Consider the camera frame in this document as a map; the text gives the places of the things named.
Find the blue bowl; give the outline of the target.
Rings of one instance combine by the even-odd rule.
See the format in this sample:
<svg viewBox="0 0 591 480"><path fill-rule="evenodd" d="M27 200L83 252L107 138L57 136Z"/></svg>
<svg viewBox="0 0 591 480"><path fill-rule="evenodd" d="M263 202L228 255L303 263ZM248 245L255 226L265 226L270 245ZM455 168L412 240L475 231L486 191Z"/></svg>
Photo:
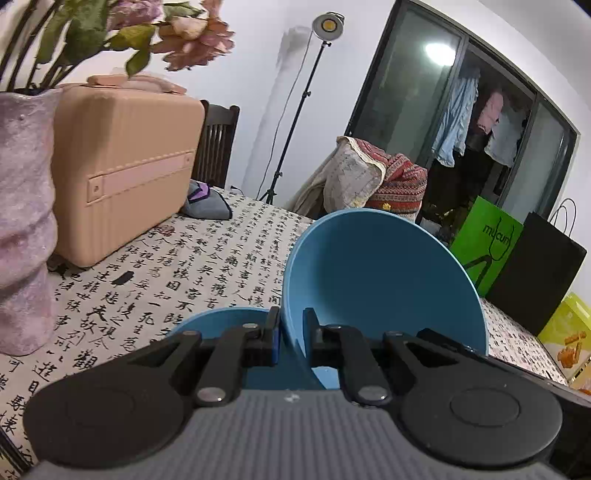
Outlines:
<svg viewBox="0 0 591 480"><path fill-rule="evenodd" d="M171 333L197 331L201 343L190 355L183 376L197 379L195 396L221 393L221 403L243 388L321 390L322 385L287 339L280 308L231 307L208 310Z"/></svg>
<svg viewBox="0 0 591 480"><path fill-rule="evenodd" d="M322 325L349 325L369 339L429 328L480 354L489 335L462 265L435 237L397 215L349 209L315 221L291 249L283 275L281 387L335 389L339 374L305 358L304 309Z"/></svg>

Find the green snack box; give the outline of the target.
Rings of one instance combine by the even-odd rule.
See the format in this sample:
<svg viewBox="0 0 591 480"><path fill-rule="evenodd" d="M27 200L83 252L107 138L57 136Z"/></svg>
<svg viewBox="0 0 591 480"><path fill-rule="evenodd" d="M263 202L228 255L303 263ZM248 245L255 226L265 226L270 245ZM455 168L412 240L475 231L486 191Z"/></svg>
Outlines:
<svg viewBox="0 0 591 480"><path fill-rule="evenodd" d="M569 293L538 334L568 382L590 358L590 307L574 292Z"/></svg>

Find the calligraphy print tablecloth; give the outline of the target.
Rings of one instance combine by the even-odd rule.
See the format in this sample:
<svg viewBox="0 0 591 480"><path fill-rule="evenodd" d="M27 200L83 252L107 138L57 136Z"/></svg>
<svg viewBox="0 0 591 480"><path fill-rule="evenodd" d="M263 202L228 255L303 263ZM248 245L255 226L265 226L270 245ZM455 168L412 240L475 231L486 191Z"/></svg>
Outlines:
<svg viewBox="0 0 591 480"><path fill-rule="evenodd" d="M51 259L55 329L35 353L1 359L1 428L25 462L36 457L23 414L41 388L142 348L208 310L281 308L291 249L314 222L238 194L228 202L230 220L173 216L87 269ZM480 303L487 354L564 382L532 334Z"/></svg>

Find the grey purple cloth pouch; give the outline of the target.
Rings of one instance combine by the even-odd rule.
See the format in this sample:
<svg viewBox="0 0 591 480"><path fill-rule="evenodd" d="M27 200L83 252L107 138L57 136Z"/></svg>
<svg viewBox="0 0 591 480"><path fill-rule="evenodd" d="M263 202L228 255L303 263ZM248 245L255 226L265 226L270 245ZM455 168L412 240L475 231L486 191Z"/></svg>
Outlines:
<svg viewBox="0 0 591 480"><path fill-rule="evenodd" d="M230 220L232 210L228 202L207 183L191 179L180 213L198 220Z"/></svg>

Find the black paper bag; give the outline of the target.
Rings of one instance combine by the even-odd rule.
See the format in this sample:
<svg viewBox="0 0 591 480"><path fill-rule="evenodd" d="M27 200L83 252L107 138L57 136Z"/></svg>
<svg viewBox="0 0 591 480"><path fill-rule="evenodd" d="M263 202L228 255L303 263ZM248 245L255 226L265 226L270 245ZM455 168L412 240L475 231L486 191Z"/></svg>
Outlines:
<svg viewBox="0 0 591 480"><path fill-rule="evenodd" d="M486 300L533 335L550 320L578 274L587 250L572 239L577 205L565 198L546 220L528 214Z"/></svg>

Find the red patterned blanket on chair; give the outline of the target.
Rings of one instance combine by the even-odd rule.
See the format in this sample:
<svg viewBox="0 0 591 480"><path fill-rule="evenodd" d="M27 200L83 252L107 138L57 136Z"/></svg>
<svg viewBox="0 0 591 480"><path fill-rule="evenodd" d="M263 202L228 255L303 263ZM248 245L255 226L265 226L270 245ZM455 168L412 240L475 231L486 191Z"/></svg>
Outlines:
<svg viewBox="0 0 591 480"><path fill-rule="evenodd" d="M287 202L287 210L318 218L322 212L367 207L414 221L427 182L428 170L406 155L339 136L335 150Z"/></svg>

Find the dark wooden chair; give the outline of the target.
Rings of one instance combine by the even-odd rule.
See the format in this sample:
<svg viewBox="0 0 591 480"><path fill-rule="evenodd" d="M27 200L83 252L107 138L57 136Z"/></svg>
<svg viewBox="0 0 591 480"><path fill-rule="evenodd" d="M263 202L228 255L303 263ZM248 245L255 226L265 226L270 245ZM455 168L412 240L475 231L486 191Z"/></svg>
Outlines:
<svg viewBox="0 0 591 480"><path fill-rule="evenodd" d="M231 156L235 131L238 128L240 108L232 105L225 108L202 100L204 125L192 167L191 178L208 185L223 188Z"/></svg>

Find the glittery pink vase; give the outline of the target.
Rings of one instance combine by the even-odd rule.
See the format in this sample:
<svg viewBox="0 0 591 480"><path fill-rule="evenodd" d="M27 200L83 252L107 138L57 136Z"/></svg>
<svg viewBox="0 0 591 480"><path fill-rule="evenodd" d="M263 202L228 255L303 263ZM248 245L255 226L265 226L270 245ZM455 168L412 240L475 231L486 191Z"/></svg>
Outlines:
<svg viewBox="0 0 591 480"><path fill-rule="evenodd" d="M1 95L1 352L28 355L55 319L47 260L57 242L51 175L61 92Z"/></svg>

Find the pink small suitcase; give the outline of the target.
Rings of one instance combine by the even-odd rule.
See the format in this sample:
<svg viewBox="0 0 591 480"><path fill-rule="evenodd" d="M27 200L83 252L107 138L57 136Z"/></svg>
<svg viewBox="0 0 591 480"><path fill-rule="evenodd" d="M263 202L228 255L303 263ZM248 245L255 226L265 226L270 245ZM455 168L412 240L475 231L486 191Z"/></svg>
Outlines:
<svg viewBox="0 0 591 480"><path fill-rule="evenodd" d="M54 120L56 253L93 266L176 213L205 109L157 78L67 84Z"/></svg>

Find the hanging blue shirt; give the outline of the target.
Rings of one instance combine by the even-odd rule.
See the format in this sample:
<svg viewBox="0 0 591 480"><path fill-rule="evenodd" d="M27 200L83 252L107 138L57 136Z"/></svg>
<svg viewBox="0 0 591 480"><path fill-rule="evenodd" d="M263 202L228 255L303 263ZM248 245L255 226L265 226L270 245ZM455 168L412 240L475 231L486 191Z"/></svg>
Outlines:
<svg viewBox="0 0 591 480"><path fill-rule="evenodd" d="M472 112L479 94L480 77L481 71L475 67L462 72L454 82L431 147L434 158L444 167L455 166L455 151L461 156L465 153Z"/></svg>

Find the hanging white garment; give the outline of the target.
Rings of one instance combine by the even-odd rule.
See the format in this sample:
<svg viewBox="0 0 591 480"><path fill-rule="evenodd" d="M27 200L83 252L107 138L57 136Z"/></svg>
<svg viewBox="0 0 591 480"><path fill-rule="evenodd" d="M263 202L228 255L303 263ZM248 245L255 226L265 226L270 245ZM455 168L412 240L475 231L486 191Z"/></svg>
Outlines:
<svg viewBox="0 0 591 480"><path fill-rule="evenodd" d="M510 106L504 107L497 124L492 129L484 152L495 162L512 168L526 119L526 110L518 111Z"/></svg>

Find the dark sliding glass door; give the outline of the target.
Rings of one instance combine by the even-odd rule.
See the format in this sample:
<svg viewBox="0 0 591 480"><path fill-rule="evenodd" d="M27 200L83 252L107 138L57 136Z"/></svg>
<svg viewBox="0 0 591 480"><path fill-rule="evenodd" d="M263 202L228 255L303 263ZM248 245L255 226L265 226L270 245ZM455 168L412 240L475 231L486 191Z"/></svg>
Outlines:
<svg viewBox="0 0 591 480"><path fill-rule="evenodd" d="M412 1L398 1L388 18L346 134L385 149L391 141L424 167L433 164L431 145L443 118L452 86L470 51L504 75L532 106L518 162L542 145L547 119L562 130L550 170L532 210L548 218L566 178L577 133L574 126L533 84L483 43L442 16Z"/></svg>

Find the hanging pink garment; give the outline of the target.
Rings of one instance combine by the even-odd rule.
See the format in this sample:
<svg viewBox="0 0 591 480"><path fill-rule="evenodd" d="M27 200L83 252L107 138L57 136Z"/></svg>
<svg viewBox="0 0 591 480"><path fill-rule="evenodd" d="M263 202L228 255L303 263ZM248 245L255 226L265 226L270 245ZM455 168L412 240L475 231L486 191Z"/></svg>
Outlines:
<svg viewBox="0 0 591 480"><path fill-rule="evenodd" d="M484 134L489 134L498 123L504 106L504 97L501 91L494 91L486 101L480 112L476 126Z"/></svg>

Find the studio lamp on stand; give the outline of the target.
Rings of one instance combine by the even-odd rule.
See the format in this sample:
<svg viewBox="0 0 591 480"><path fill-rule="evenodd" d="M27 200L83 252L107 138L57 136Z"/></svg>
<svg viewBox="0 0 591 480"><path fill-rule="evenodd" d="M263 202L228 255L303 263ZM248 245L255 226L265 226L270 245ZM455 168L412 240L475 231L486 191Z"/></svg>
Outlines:
<svg viewBox="0 0 591 480"><path fill-rule="evenodd" d="M274 130L273 141L271 142L270 147L270 158L269 161L267 161L266 171L264 171L263 173L263 180L262 182L260 182L259 185L259 192L263 188L264 181L266 181L267 172L269 172L270 162L271 160L273 160L274 148L276 148L276 138L280 132L280 125L283 121L283 116L287 113L287 106L288 102L290 102L290 96L294 92L294 87L296 87L297 80L298 78L300 78L301 71L304 68L305 60L308 58L308 51L310 51L311 45L311 37L317 37L318 40L321 41L321 45L320 48L318 48L318 54L315 57L314 64L312 64L311 66L311 72L310 75L308 75L307 82L305 82L304 91L303 93L301 93L300 102L298 102L297 109L295 109L294 118L293 120L291 120L290 123L290 130L288 130L287 137L284 139L283 149L280 152L280 158L279 161L277 161L276 169L273 172L273 179L270 182L270 186L266 189L266 191L263 192L263 194L257 194L257 199L259 199L259 201L263 201L263 203L266 203L267 205L273 205L274 198L276 198L276 185L277 182L279 182L280 177L283 176L283 163L287 157L287 152L290 148L291 140L293 140L294 131L296 131L298 120L300 120L301 111L303 111L304 109L304 103L308 100L308 98L311 97L311 84L312 81L314 81L315 79L315 74L318 70L318 64L321 62L322 55L324 55L325 50L331 47L332 44L334 44L335 40L338 40L339 37L342 36L342 33L345 29L345 23L346 17L341 13L335 11L329 11L325 12L322 15L318 15L318 17L315 18L314 21L311 23L311 33L310 35L308 35L307 46L304 48L304 56L303 59L301 59L301 65L298 67L297 75L295 75L293 85L291 85L290 87L290 93L287 94L287 99L284 102L283 111L280 114L280 119L276 123L276 130Z"/></svg>

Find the dried pink roses bouquet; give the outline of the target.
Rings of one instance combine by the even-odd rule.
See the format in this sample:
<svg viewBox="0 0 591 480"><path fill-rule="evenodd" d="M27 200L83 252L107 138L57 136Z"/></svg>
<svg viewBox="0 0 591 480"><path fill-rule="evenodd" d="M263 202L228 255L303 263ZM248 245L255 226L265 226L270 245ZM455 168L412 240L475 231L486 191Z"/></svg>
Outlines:
<svg viewBox="0 0 591 480"><path fill-rule="evenodd" d="M1 27L1 91L29 96L58 86L84 61L129 50L133 77L161 54L168 71L205 66L235 46L219 1L19 1Z"/></svg>

